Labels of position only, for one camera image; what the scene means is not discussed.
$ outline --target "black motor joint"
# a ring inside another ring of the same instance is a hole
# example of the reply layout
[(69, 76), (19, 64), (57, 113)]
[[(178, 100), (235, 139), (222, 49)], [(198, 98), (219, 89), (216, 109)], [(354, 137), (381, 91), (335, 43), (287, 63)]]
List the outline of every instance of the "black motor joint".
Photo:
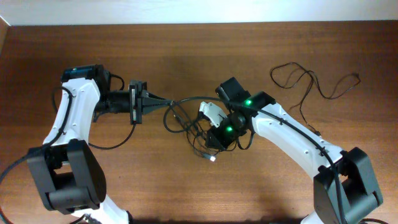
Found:
[(319, 174), (313, 178), (314, 209), (324, 223), (354, 224), (379, 207), (383, 197), (368, 155), (358, 147), (341, 154), (335, 166), (339, 174), (347, 176), (338, 182), (345, 221), (339, 215), (331, 167), (319, 167)]
[(207, 132), (206, 147), (221, 149), (221, 151), (227, 150), (230, 144), (244, 136), (248, 130), (254, 133), (252, 118), (257, 116), (256, 110), (268, 104), (276, 103), (275, 99), (263, 91), (252, 96), (247, 90), (243, 89), (235, 77), (222, 83), (216, 89), (216, 93), (223, 101), (242, 105), (225, 103), (229, 115), (220, 123), (218, 128), (212, 126)]

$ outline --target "wire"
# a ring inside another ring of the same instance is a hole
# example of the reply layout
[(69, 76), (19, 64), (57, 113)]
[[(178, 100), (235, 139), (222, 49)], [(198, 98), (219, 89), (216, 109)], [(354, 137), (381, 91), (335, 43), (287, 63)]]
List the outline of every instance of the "wire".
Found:
[[(65, 87), (61, 86), (61, 87), (57, 87), (54, 89), (54, 91), (52, 92), (52, 98), (54, 98), (54, 94), (56, 92), (56, 90), (65, 90), (68, 93), (68, 106), (67, 106), (67, 111), (65, 112), (65, 117), (63, 118), (61, 127), (58, 130), (57, 135), (48, 143), (44, 144), (40, 150), (38, 151), (34, 151), (34, 152), (28, 152), (26, 155), (22, 156), (21, 158), (19, 158), (18, 160), (16, 160), (15, 162), (13, 162), (11, 165), (9, 165), (2, 173), (0, 176), (0, 185), (2, 183), (2, 181), (4, 180), (4, 178), (7, 176), (7, 174), (16, 166), (18, 166), (19, 164), (23, 163), (24, 161), (26, 161), (27, 159), (34, 157), (40, 153), (43, 152), (43, 150), (46, 150), (48, 147), (50, 147), (53, 143), (55, 143), (59, 137), (63, 134), (63, 130), (65, 129), (65, 126), (67, 125), (67, 121), (68, 121), (68, 117), (69, 117), (69, 113), (70, 113), (70, 108), (72, 107), (72, 99), (73, 99), (73, 95), (72, 93)], [(8, 218), (5, 216), (5, 214), (3, 213), (3, 211), (1, 210), (0, 207), (0, 217), (2, 219), (2, 221), (5, 224), (12, 224), (12, 222), (10, 222), (8, 220)]]
[(127, 138), (126, 138), (125, 140), (123, 140), (123, 142), (121, 142), (121, 143), (119, 143), (119, 144), (117, 144), (117, 145), (115, 145), (115, 146), (111, 146), (111, 147), (102, 147), (102, 146), (96, 146), (96, 145), (94, 145), (94, 144), (92, 144), (92, 143), (90, 143), (90, 142), (88, 143), (88, 145), (91, 146), (91, 147), (94, 147), (94, 148), (96, 148), (96, 149), (101, 149), (101, 150), (111, 150), (111, 149), (115, 149), (115, 148), (117, 148), (117, 147), (119, 147), (119, 146), (122, 146), (124, 143), (126, 143), (126, 142), (130, 139), (130, 137), (132, 136), (132, 134), (133, 134), (135, 128), (136, 128), (136, 124), (134, 123), (134, 124), (132, 125), (132, 129), (131, 129), (129, 135), (127, 136)]
[(173, 112), (174, 118), (178, 121), (178, 123), (181, 125), (183, 129), (174, 131), (171, 130), (168, 126), (166, 126), (166, 128), (169, 129), (171, 133), (186, 132), (187, 141), (191, 145), (193, 153), (196, 156), (209, 158), (210, 156), (216, 156), (221, 151), (231, 152), (235, 150), (236, 143), (232, 149), (227, 149), (227, 150), (223, 148), (212, 149), (206, 147), (203, 143), (201, 143), (201, 141), (206, 142), (206, 137), (207, 137), (207, 132), (203, 130), (202, 126), (199, 123), (199, 121), (202, 120), (202, 116), (199, 114), (194, 120), (192, 120), (187, 114), (187, 112), (180, 105), (177, 104), (175, 106), (182, 111), (182, 114), (179, 114), (173, 107), (171, 107), (170, 110)]
[(69, 223), (69, 224), (78, 224), (80, 221), (82, 221), (86, 217), (86, 214), (82, 215), (80, 218), (76, 219), (75, 221)]
[(112, 73), (110, 73), (110, 76), (114, 77), (114, 78), (118, 78), (118, 79), (120, 79), (120, 81), (122, 81), (122, 87), (119, 90), (123, 90), (124, 89), (124, 80), (123, 80), (123, 78), (120, 77), (119, 75), (115, 75), (115, 74), (112, 74)]
[[(285, 84), (284, 84), (284, 85), (281, 85), (280, 83), (278, 83), (278, 82), (274, 79), (274, 71), (277, 70), (277, 69), (280, 69), (280, 68), (289, 66), (289, 65), (296, 65), (296, 66), (298, 66), (298, 68), (294, 69), (294, 70), (290, 73), (290, 75), (288, 76), (288, 78), (287, 78)], [(299, 76), (299, 78), (298, 78), (291, 86), (287, 86), (287, 83), (289, 82), (291, 76), (292, 76), (293, 73), (296, 72), (297, 70), (302, 70), (303, 73), (301, 74), (301, 76)], [(317, 131), (312, 125), (310, 125), (310, 124), (307, 122), (307, 120), (305, 119), (305, 116), (304, 116), (304, 114), (303, 114), (303, 111), (302, 111), (303, 102), (304, 102), (304, 100), (306, 99), (306, 97), (308, 96), (308, 94), (310, 93), (313, 84), (315, 84), (315, 86), (317, 87), (317, 89), (318, 89), (318, 91), (319, 91), (319, 94), (321, 94), (321, 96), (322, 96), (324, 99), (335, 100), (335, 99), (337, 99), (337, 98), (343, 96), (346, 92), (348, 92), (348, 91), (350, 91), (351, 89), (353, 89), (356, 85), (358, 85), (358, 84), (361, 83), (361, 79), (359, 78), (359, 74), (358, 74), (358, 73), (351, 73), (351, 74), (345, 75), (345, 76), (343, 76), (342, 78), (340, 78), (340, 80), (337, 82), (337, 84), (335, 85), (335, 88), (333, 89), (333, 92), (331, 93), (331, 95), (330, 95), (330, 96), (325, 96), (325, 95), (323, 94), (323, 92), (321, 91), (321, 87), (320, 87), (320, 84), (319, 84), (319, 79), (318, 79), (317, 74), (316, 74), (314, 71), (312, 71), (312, 70), (307, 70), (307, 69), (305, 69), (304, 67), (302, 67), (302, 66), (301, 66), (300, 64), (298, 64), (297, 62), (289, 62), (289, 63), (283, 64), (283, 65), (278, 65), (278, 66), (276, 66), (276, 67), (274, 67), (274, 68), (272, 68), (272, 69), (270, 70), (269, 75), (271, 76), (272, 81), (273, 81), (277, 86), (279, 86), (279, 87), (281, 87), (281, 88), (284, 88), (284, 89), (293, 88), (293, 87), (301, 80), (301, 78), (302, 78), (304, 75), (308, 75), (308, 76), (311, 78), (311, 81), (310, 81), (310, 83), (308, 84), (307, 90), (305, 91), (303, 98), (300, 100), (299, 103), (297, 103), (296, 105), (291, 106), (291, 107), (289, 108), (289, 110), (295, 108), (296, 106), (300, 106), (300, 109), (299, 109), (299, 110), (300, 110), (300, 114), (301, 114), (301, 117), (303, 118), (303, 120), (305, 121), (305, 124), (306, 124), (308, 127), (310, 127), (310, 128), (313, 130), (313, 132), (314, 132), (315, 134), (317, 134), (317, 135), (319, 135), (319, 136), (320, 136), (320, 132)], [(343, 80), (345, 80), (345, 79), (348, 78), (348, 77), (355, 77), (358, 81), (357, 81), (354, 85), (352, 85), (352, 86), (350, 86), (349, 88), (347, 88), (344, 92), (342, 92), (342, 93), (339, 94), (338, 96), (333, 96), (333, 95), (336, 93), (336, 90), (337, 90), (338, 85), (339, 85)]]
[[(306, 133), (304, 133), (302, 130), (300, 130), (299, 128), (295, 127), (293, 124), (290, 124), (288, 121), (284, 120), (283, 118), (280, 118), (270, 112), (264, 111), (262, 109), (257, 109), (257, 108), (251, 108), (249, 106), (245, 106), (242, 105), (241, 103), (236, 103), (236, 102), (232, 102), (232, 101), (225, 101), (225, 100), (221, 100), (219, 98), (213, 98), (213, 97), (209, 97), (209, 96), (193, 96), (193, 97), (189, 97), (189, 98), (185, 98), (182, 99), (180, 101), (174, 102), (173, 104), (170, 104), (170, 106), (166, 109), (165, 113), (164, 113), (164, 117), (163, 117), (163, 124), (165, 126), (165, 128), (167, 130), (171, 130), (168, 126), (167, 126), (167, 115), (168, 113), (172, 110), (172, 108), (176, 105), (179, 105), (181, 103), (185, 103), (188, 101), (192, 101), (192, 100), (214, 100), (214, 101), (219, 101), (219, 102), (223, 102), (224, 104), (229, 104), (229, 105), (233, 105), (233, 106), (238, 106), (241, 108), (247, 108), (250, 110), (254, 110), (260, 113), (263, 113), (265, 115), (270, 116), (271, 118), (274, 118), (276, 120), (278, 120), (280, 123), (286, 124), (287, 126), (289, 126), (290, 128), (292, 128), (293, 130), (295, 130), (296, 132), (298, 132), (299, 134), (301, 134), (303, 137), (305, 137), (306, 139), (308, 139), (318, 150), (321, 151), (321, 153), (325, 156), (325, 158), (327, 159), (327, 161), (329, 162), (331, 169), (333, 171), (333, 175), (334, 175), (334, 180), (335, 180), (335, 185), (336, 185), (336, 194), (337, 194), (337, 201), (338, 201), (338, 208), (339, 208), (339, 214), (340, 214), (340, 220), (342, 222), (342, 224), (346, 223), (346, 220), (344, 219), (344, 210), (343, 210), (343, 200), (341, 198), (341, 189), (340, 189), (340, 180), (338, 177), (338, 173), (337, 173), (337, 169), (335, 164), (333, 163), (332, 159), (330, 158), (330, 156), (328, 155), (328, 153), (326, 152), (324, 147), (321, 147), (314, 139), (312, 139), (309, 135), (307, 135)], [(171, 130), (175, 133), (178, 133), (181, 130)]]
[(236, 143), (238, 144), (238, 147), (239, 147), (240, 149), (242, 149), (242, 150), (249, 149), (250, 146), (251, 146), (251, 144), (253, 143), (254, 133), (255, 133), (255, 132), (253, 132), (253, 131), (251, 132), (249, 144), (248, 144), (248, 146), (246, 146), (245, 148), (243, 148), (243, 147), (241, 146), (241, 142), (239, 141), (239, 138), (237, 138)]
[(388, 224), (388, 223), (385, 222), (385, 221), (378, 220), (378, 219), (375, 219), (375, 218), (364, 218), (364, 219), (362, 219), (362, 220), (360, 221), (359, 224), (367, 224), (367, 222), (380, 223), (380, 224)]

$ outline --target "wooden table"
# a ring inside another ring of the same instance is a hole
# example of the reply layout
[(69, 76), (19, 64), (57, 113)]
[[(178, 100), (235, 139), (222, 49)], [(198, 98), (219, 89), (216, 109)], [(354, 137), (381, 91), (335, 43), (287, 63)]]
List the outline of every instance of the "wooden table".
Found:
[[(313, 90), (303, 111), (326, 140), (368, 153), (384, 196), (369, 217), (395, 223), (398, 22), (391, 21), (10, 27), (0, 56), (0, 168), (48, 135), (55, 119), (50, 94), (67, 67), (101, 63), (176, 100), (216, 96), (221, 82), (236, 77), (251, 93), (265, 91), (288, 109), (309, 81), (291, 90), (273, 84), (270, 68), (289, 61), (316, 71), (326, 94), (343, 75), (360, 74), (362, 83), (338, 100), (324, 100)], [(279, 75), (283, 80), (287, 72)], [(186, 108), (194, 114), (199, 104)], [(120, 148), (93, 149), (108, 194), (134, 217), (271, 221), (312, 212), (312, 180), (268, 140), (256, 136), (250, 150), (221, 153), (210, 162), (193, 154), (183, 134), (165, 130), (163, 113), (144, 116)], [(298, 109), (289, 113), (302, 122)], [(91, 125), (90, 142), (111, 146), (130, 128), (128, 114), (104, 115)], [(11, 171), (0, 194), (15, 223), (74, 220), (44, 209), (26, 163)]]

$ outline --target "black bracket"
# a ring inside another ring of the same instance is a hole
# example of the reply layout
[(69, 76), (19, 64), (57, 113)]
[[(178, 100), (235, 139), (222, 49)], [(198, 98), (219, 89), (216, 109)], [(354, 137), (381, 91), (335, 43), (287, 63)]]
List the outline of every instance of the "black bracket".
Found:
[(172, 100), (166, 100), (147, 91), (147, 82), (131, 80), (129, 84), (130, 122), (142, 124), (142, 115), (169, 106)]
[[(77, 208), (100, 207), (106, 196), (105, 175), (86, 141), (72, 139), (62, 146), (35, 147), (29, 149), (29, 154), (36, 151), (42, 152), (27, 163), (47, 210), (68, 215)], [(55, 172), (67, 164), (72, 172)]]
[[(255, 95), (250, 95), (250, 93), (239, 84), (235, 77), (222, 83), (216, 89), (216, 93), (223, 101), (239, 103), (254, 109), (261, 109), (268, 104), (276, 103), (273, 97), (263, 91)], [(252, 133), (254, 132), (251, 118), (258, 115), (256, 110), (228, 103), (225, 103), (225, 107), (227, 107), (230, 114), (227, 118), (222, 120), (217, 128), (213, 126), (207, 131), (206, 147), (225, 151), (228, 146), (235, 142), (240, 136), (244, 136), (248, 129)]]
[[(338, 173), (348, 178), (340, 184), (344, 217), (348, 224), (360, 222), (383, 203), (380, 187), (368, 155), (358, 147), (344, 152), (336, 162)], [(324, 223), (342, 223), (338, 210), (334, 174), (323, 167), (313, 178), (314, 208)]]

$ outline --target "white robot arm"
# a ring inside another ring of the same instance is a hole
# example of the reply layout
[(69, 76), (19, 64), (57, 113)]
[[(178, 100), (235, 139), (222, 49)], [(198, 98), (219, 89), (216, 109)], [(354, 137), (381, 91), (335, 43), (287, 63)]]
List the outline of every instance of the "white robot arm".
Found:
[[(88, 147), (93, 113), (130, 113), (130, 122), (136, 125), (142, 123), (143, 114), (171, 101), (147, 92), (146, 82), (134, 80), (127, 91), (110, 91), (111, 77), (102, 65), (64, 71), (55, 122), (44, 146), (29, 150), (35, 156), (27, 162), (47, 210), (85, 215), (100, 223), (128, 224), (131, 215), (106, 195), (104, 172)], [(57, 174), (61, 166), (70, 166), (72, 172)]]
[[(219, 107), (201, 104), (200, 112), (212, 123), (206, 146), (226, 150), (250, 130), (252, 137), (257, 133), (280, 147), (313, 179), (315, 212), (303, 224), (358, 223), (382, 204), (372, 165), (362, 150), (346, 152), (327, 142), (289, 116), (271, 96), (264, 92), (251, 96), (235, 78), (216, 92), (231, 113), (223, 119)], [(341, 183), (338, 174), (347, 180)]]

